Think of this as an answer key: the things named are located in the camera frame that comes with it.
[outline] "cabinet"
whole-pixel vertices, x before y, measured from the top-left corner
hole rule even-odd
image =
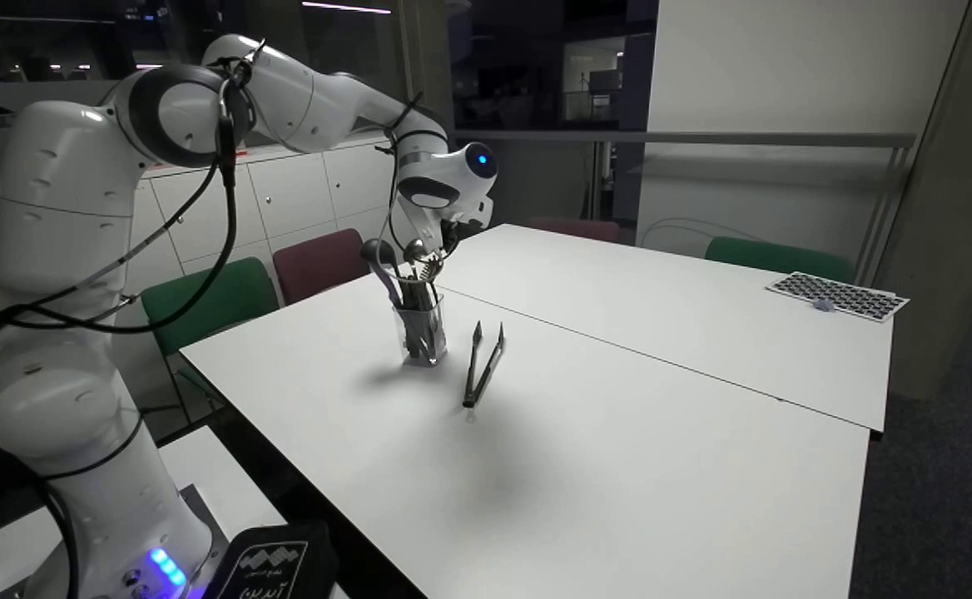
[[[324,156],[265,159],[246,170],[268,241],[334,222]]]
[[[388,203],[392,156],[377,147],[342,147],[324,156],[337,217]]]
[[[154,179],[154,192],[164,220],[172,217],[193,190],[202,184],[202,170],[170,174]],[[182,262],[216,255],[226,235],[226,201],[221,174],[197,208],[172,228],[172,244]],[[262,222],[246,167],[236,167],[236,248],[262,244]]]
[[[164,228],[154,184],[144,179],[134,192],[134,248],[147,241],[154,231]],[[172,241],[164,234],[157,244],[149,244],[141,255],[126,268],[126,289],[141,293],[147,288],[157,288],[164,281],[182,278],[182,268],[177,259]]]

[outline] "white panel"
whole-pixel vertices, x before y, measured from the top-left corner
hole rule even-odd
[[[160,222],[164,217],[154,186],[149,179],[144,179],[141,190],[134,192],[134,244],[147,241],[154,231],[160,231]],[[172,249],[172,241],[164,234],[154,248],[130,259],[126,289],[141,293],[177,278],[182,278],[182,268]]]
[[[305,231],[291,231],[282,235],[268,235],[268,248],[274,254],[286,249],[286,248],[297,248],[297,244],[305,244],[305,241],[315,241],[315,235],[327,235],[327,234],[337,234],[342,231],[337,220],[327,220],[327,222],[315,222],[315,228],[305,228]]]
[[[965,0],[662,0],[649,131],[917,132]]]
[[[334,211],[342,214],[366,214],[388,203],[388,178],[392,178],[392,156],[380,153],[377,147],[349,147],[349,149],[328,149],[324,156],[328,190],[334,190]]]
[[[917,136],[961,9],[965,0],[659,0],[649,131]],[[793,186],[787,174],[718,184],[717,174],[644,174],[640,241],[699,254],[730,234],[855,259],[864,192]]]
[[[268,241],[334,220],[324,156],[249,163],[249,179]]]
[[[713,235],[739,235],[836,254],[855,268],[884,163],[884,149],[649,149],[640,248],[702,255]]]
[[[164,217],[172,217],[201,186],[202,170],[157,178],[157,203]],[[246,167],[236,170],[236,248],[262,244],[262,222],[257,211],[257,197],[249,186]],[[226,234],[226,211],[224,211],[224,184],[221,174],[213,178],[211,190],[197,201],[197,208],[172,228],[177,254],[185,262],[211,259],[221,254]]]
[[[387,211],[370,211],[370,214],[340,214],[340,231],[355,231],[364,241],[372,241],[372,235],[387,235],[387,231],[383,231],[383,222],[387,222]]]

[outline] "floor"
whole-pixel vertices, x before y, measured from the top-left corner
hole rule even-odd
[[[853,595],[972,599],[972,329],[934,400],[890,400],[871,446]]]

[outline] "blue light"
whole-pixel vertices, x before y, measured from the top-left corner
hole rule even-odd
[[[185,573],[166,556],[166,550],[154,550],[149,560],[157,563],[166,582],[185,585]]]

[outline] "tweezers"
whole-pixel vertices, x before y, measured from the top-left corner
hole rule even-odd
[[[491,342],[489,361],[487,361],[487,371],[482,371],[480,382],[471,387],[477,362],[480,362],[480,347],[482,347],[482,324],[477,324],[471,361],[466,365],[466,382],[464,382],[464,406],[466,411],[480,406],[496,362],[505,357],[505,328],[498,328],[496,342]]]

